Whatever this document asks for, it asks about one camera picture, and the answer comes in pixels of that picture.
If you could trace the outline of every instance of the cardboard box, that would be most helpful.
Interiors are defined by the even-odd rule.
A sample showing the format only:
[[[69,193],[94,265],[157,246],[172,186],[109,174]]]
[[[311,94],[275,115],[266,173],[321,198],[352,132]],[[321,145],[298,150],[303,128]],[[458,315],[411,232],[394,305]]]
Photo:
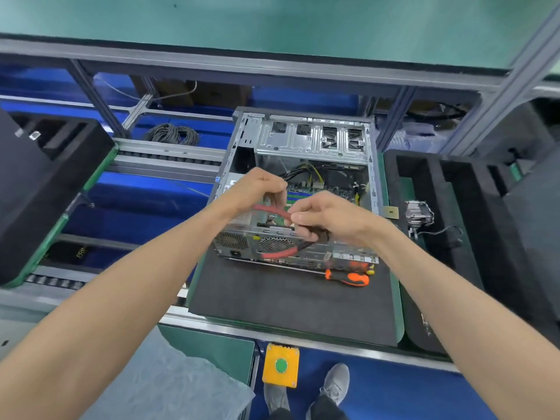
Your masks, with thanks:
[[[130,76],[130,79],[139,96],[144,95],[146,88],[140,77]],[[153,79],[153,82],[161,97],[191,91],[195,85],[194,81],[183,82],[178,79]],[[235,109],[237,106],[246,106],[252,94],[253,88],[249,85],[198,81],[197,89],[191,94],[165,98],[161,101],[161,104],[164,107],[199,105]]]

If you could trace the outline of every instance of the metal bracket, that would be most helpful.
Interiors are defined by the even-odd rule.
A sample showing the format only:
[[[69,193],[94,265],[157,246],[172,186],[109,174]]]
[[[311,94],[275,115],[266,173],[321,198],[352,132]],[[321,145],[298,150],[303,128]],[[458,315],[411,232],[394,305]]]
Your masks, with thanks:
[[[124,129],[115,114],[113,114],[113,112],[109,109],[107,103],[105,103],[101,94],[99,94],[95,88],[93,77],[83,67],[80,61],[69,59],[66,70],[74,78],[74,81],[76,81],[76,83],[80,86],[95,108],[99,111],[103,120],[111,127],[113,133],[115,133],[118,137],[130,138],[129,132]]]
[[[387,115],[387,119],[383,123],[380,134],[377,137],[377,150],[384,152],[391,143],[391,139],[395,132],[401,127],[404,116],[407,114],[410,104],[414,99],[416,87],[404,85],[400,88],[399,93],[393,102],[391,110]]]
[[[467,114],[440,153],[470,155],[509,112],[527,100],[559,56],[560,4],[515,57],[512,70],[498,91],[489,93]]]
[[[131,131],[135,126],[144,110],[147,109],[153,100],[153,93],[146,93],[142,96],[142,99],[134,106],[133,110],[130,111],[127,118],[123,121],[122,127],[127,130]]]

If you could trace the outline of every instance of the gray sneaker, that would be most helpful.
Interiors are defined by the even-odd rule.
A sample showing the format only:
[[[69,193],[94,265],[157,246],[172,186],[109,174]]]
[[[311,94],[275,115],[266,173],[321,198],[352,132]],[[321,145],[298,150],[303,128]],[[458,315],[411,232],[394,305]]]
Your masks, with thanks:
[[[278,408],[285,408],[290,411],[290,404],[288,403],[288,394],[286,393],[285,386],[265,383],[264,400],[267,403],[269,414],[272,414],[273,411],[276,411]]]
[[[319,395],[325,395],[332,399],[332,401],[339,406],[344,397],[348,393],[350,387],[350,370],[346,364],[337,364],[329,370],[325,377],[325,383],[319,390]],[[311,420],[311,408],[307,410],[305,420]]]

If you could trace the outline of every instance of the left hand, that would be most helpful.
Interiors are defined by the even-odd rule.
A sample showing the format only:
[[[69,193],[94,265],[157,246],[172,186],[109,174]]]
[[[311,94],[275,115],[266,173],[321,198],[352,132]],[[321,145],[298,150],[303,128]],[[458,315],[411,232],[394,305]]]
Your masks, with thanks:
[[[251,169],[241,180],[225,191],[217,200],[232,208],[232,218],[237,217],[251,206],[262,203],[266,195],[273,205],[283,209],[286,205],[286,183],[282,178],[261,168]]]

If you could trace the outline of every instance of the black box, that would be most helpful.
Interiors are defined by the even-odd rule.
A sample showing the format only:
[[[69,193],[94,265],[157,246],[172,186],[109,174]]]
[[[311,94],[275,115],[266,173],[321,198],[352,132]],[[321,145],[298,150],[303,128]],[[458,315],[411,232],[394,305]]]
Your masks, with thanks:
[[[29,113],[12,119],[0,110],[0,284],[18,277],[115,147],[93,119]]]
[[[434,224],[423,230],[458,225],[463,236],[451,231],[422,235],[425,250],[560,346],[552,309],[502,200],[515,183],[508,168],[468,157],[401,150],[385,152],[384,163],[389,202],[400,212],[397,226],[407,232],[405,201],[410,199],[426,202],[435,214]],[[408,338],[425,351],[444,353],[402,287],[401,295]]]

